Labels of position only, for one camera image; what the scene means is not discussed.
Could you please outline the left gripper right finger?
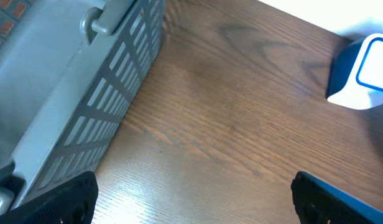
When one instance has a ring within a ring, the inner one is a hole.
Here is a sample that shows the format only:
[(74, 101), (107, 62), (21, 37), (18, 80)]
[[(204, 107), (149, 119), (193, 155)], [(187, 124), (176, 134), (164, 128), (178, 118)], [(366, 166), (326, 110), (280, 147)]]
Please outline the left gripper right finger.
[(301, 223), (383, 223), (382, 211), (307, 172), (297, 172), (291, 190)]

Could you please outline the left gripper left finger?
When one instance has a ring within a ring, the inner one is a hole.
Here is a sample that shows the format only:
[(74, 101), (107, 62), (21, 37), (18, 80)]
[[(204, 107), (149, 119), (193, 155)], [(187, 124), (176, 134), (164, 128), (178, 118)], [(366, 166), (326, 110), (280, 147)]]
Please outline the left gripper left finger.
[(0, 224), (90, 224), (97, 198), (95, 173), (86, 171), (0, 215)]

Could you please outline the grey plastic mesh basket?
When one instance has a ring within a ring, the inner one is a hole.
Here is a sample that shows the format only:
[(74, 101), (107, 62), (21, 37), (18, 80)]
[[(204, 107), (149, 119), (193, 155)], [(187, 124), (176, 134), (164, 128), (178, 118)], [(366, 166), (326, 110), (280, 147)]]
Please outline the grey plastic mesh basket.
[(0, 0), (0, 215), (94, 171), (154, 62), (164, 0)]

